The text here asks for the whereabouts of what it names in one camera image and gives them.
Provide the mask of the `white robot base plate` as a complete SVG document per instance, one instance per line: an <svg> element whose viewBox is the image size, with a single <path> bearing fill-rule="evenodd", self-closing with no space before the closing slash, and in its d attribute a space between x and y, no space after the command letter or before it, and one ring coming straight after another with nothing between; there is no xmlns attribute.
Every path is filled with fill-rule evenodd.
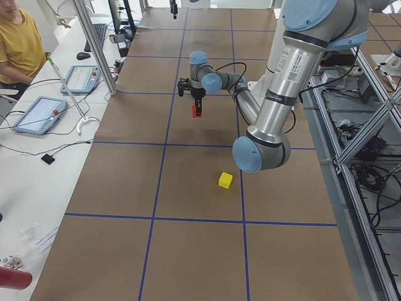
<svg viewBox="0 0 401 301"><path fill-rule="evenodd" d="M261 106L263 104L264 96L266 93L264 91L263 84L259 82L248 82L247 87L253 97L256 99L258 105Z"/></svg>

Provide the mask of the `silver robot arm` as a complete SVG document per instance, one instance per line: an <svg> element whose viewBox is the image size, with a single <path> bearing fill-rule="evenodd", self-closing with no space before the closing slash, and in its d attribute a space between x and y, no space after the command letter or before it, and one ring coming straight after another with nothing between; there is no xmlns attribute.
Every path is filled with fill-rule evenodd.
<svg viewBox="0 0 401 301"><path fill-rule="evenodd" d="M237 73L219 72L207 54L190 55L190 88L208 93L227 90L248 127L232 146L240 170L257 173L287 162L291 153L283 127L299 92L317 70L326 51L360 46L367 38L370 10L378 1L286 1L281 10L283 49L262 101Z"/></svg>
<svg viewBox="0 0 401 301"><path fill-rule="evenodd" d="M179 8L210 8L210 0L169 0L170 13L177 19Z"/></svg>

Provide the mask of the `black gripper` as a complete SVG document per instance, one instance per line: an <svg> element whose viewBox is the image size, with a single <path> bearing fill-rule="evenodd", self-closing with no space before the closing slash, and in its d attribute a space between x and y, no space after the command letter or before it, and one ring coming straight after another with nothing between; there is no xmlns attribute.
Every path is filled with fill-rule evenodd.
<svg viewBox="0 0 401 301"><path fill-rule="evenodd" d="M178 5L176 0L170 0L170 12L173 18L176 19L178 15ZM191 96L194 98L194 105L197 107L197 111L202 113L202 98L206 95L206 91L203 88L194 88L190 91Z"/></svg>

